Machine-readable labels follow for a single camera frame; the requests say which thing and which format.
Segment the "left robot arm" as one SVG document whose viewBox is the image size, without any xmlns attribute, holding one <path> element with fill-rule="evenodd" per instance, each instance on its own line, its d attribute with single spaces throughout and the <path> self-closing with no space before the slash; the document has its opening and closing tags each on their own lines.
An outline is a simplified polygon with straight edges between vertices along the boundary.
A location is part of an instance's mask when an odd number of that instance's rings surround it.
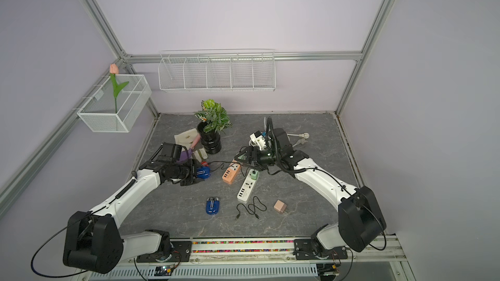
<svg viewBox="0 0 500 281">
<path fill-rule="evenodd" d="M 198 165 L 185 146 L 161 143 L 157 151 L 132 172 L 128 183 L 88 212 L 75 212 L 59 230 L 65 234 L 62 262 L 78 274 L 106 274 L 119 262 L 161 252 L 169 257 L 170 235 L 161 230 L 121 235 L 126 217 L 165 182 L 185 184 L 196 177 Z"/>
</svg>

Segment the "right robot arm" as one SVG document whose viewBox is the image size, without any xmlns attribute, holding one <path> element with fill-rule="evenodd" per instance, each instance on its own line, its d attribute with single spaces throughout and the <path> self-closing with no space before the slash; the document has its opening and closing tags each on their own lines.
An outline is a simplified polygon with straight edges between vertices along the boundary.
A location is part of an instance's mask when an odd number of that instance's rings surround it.
<svg viewBox="0 0 500 281">
<path fill-rule="evenodd" d="M 372 189 L 356 187 L 334 177 L 308 154 L 295 149 L 289 137 L 267 118 L 265 130 L 253 133 L 249 145 L 242 147 L 234 160 L 257 171 L 277 166 L 281 172 L 307 184 L 335 208 L 337 223 L 325 225 L 312 234 L 311 254 L 324 258 L 339 247 L 348 247 L 354 252 L 370 247 L 387 228 Z"/>
</svg>

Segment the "white power strip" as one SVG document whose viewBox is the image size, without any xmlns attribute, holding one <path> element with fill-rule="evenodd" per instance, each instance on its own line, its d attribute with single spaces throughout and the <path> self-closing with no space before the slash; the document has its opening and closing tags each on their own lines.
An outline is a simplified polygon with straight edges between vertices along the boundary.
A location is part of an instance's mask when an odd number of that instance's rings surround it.
<svg viewBox="0 0 500 281">
<path fill-rule="evenodd" d="M 245 180 L 243 181 L 242 187 L 238 191 L 237 199 L 240 203 L 246 204 L 253 192 L 257 180 L 252 180 L 249 176 L 249 172 Z"/>
</svg>

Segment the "green charger adapter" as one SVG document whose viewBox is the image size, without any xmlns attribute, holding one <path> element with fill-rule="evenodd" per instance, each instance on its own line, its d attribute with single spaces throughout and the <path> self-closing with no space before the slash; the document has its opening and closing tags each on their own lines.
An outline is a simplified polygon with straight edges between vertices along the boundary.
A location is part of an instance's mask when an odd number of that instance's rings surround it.
<svg viewBox="0 0 500 281">
<path fill-rule="evenodd" d="M 258 180 L 258 178 L 259 178 L 259 174 L 260 174 L 260 172 L 259 172 L 258 170 L 255 170 L 255 169 L 251 169 L 251 170 L 249 171 L 249 176 L 250 176 L 250 178 L 251 178 L 252 180 Z"/>
</svg>

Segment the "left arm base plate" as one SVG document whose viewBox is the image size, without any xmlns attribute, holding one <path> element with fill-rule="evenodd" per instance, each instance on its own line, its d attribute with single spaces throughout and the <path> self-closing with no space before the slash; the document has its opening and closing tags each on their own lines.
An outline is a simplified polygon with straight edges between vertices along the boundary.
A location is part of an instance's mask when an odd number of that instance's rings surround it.
<svg viewBox="0 0 500 281">
<path fill-rule="evenodd" d="M 189 240 L 170 241 L 168 246 L 151 254 L 143 254 L 137 257 L 138 263 L 179 263 L 190 260 L 193 243 Z"/>
</svg>

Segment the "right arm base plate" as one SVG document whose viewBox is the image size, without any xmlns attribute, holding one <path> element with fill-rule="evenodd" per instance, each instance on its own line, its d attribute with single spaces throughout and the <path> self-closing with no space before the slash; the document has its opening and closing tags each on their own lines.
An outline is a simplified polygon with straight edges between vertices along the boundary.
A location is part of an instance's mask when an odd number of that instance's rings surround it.
<svg viewBox="0 0 500 281">
<path fill-rule="evenodd" d="M 311 238 L 295 239 L 293 255 L 297 260 L 346 260 L 348 258 L 345 247 L 326 250 L 319 242 Z"/>
</svg>

